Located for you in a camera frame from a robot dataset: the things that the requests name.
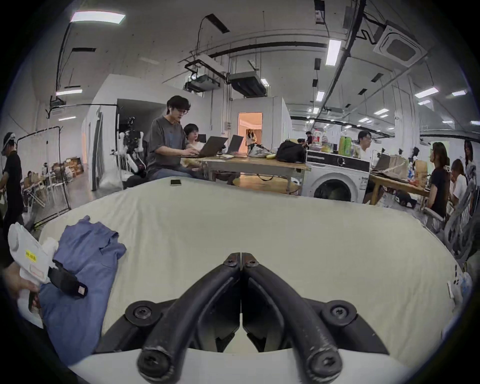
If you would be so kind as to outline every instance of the paper bag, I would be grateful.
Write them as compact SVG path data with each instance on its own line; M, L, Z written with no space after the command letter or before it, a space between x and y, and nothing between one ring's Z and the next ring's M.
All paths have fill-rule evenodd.
M415 180L418 181L418 186L425 188L427 185L427 162L423 160L415 161Z

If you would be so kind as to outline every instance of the ceiling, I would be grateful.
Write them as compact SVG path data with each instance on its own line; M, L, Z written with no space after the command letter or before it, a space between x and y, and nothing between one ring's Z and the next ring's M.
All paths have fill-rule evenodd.
M58 52L65 28L72 12L80 6L72 4L62 19L52 26L33 52L33 83L37 98L48 102L55 88L55 71ZM90 9L118 11L126 14L120 25L102 23L73 24L65 45L62 60L61 86L80 85L82 99L92 100L109 73L136 76L182 88L187 73L184 59L191 58L195 49L200 20L204 15L215 15L227 26L229 33L221 34L212 24L204 21L200 32L199 50L212 54L229 48L255 43L278 41L302 41L328 43L328 37L342 40L345 47L349 30L343 28L346 6L355 1L326 0L326 26L315 23L313 0L98 0ZM479 131L470 124L480 120L473 95L468 91L460 65L439 43L433 31L400 0L367 1L365 11L369 17L383 22L388 19L412 33L429 51L427 63L415 65L409 72L416 93L432 83L440 90L431 103L419 106L422 131L455 130ZM373 34L376 25L362 21L361 29ZM72 52L73 47L93 47L95 52ZM406 68L373 52L368 40L357 38L338 82L333 88L326 106L345 109L345 120L357 122L365 116L375 117L371 127L386 131L394 126L393 83L370 97L375 91ZM327 91L337 67L324 65L326 48L318 47L270 47L262 50L242 50L229 55L223 62L233 73L251 71L247 60L259 68L261 77L270 84L270 96L282 96L293 116L308 115L317 90ZM314 70L315 58L322 60L318 71ZM373 77L382 78L373 83ZM318 79L318 87L312 87ZM359 91L366 88L363 95ZM451 92L466 89L464 96L452 97ZM67 96L68 103L75 103L76 96ZM385 106L389 116L380 119L373 113ZM443 120L452 120L444 124Z

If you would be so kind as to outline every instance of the black bag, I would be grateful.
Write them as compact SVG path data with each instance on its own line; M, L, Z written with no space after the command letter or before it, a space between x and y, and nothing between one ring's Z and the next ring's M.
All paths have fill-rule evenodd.
M294 143L290 140L285 140L278 151L276 152L276 159L286 163L304 163L307 158L307 151L301 144Z

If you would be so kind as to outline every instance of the table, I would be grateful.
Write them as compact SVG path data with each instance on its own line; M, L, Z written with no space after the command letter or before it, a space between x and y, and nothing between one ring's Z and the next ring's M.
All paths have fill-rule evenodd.
M287 179L287 194L292 193L291 178L301 176L302 182L305 171L311 168L304 163L284 163L276 159L255 157L233 157L221 159L217 156L196 159L205 166L208 179L215 181L215 172L237 172L252 175L279 176Z
M372 180L375 183L375 187L373 189L373 195L372 199L370 200L370 205L375 205L377 204L377 197L378 197L378 189L380 188L381 185L385 187L390 187L393 189L400 189L405 192L409 193L414 193L420 196L428 197L430 192L426 191L423 188L416 187L412 184L408 183L402 183L401 181L393 180L393 179L388 179L386 177L370 174L370 180Z

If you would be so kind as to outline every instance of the blue garment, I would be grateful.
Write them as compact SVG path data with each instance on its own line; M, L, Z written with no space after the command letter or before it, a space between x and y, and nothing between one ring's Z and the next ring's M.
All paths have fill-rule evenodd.
M85 216L66 226L54 259L88 287L84 298L74 298L53 284L40 289L43 322L55 350L65 365L77 363L94 351L101 336L117 261L126 248L118 233Z

